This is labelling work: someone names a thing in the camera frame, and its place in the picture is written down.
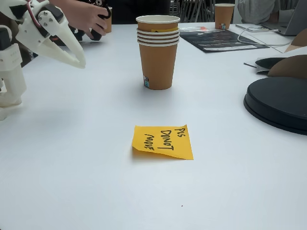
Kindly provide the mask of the person's hand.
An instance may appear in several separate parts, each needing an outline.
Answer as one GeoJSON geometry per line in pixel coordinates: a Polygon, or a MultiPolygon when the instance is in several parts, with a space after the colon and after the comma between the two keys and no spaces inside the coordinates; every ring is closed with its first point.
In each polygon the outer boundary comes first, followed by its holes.
{"type": "Polygon", "coordinates": [[[100,15],[108,16],[106,8],[69,0],[65,15],[70,26],[84,31],[90,38],[93,38],[92,31],[96,31],[102,36],[106,35],[107,23],[99,17],[100,15]]]}

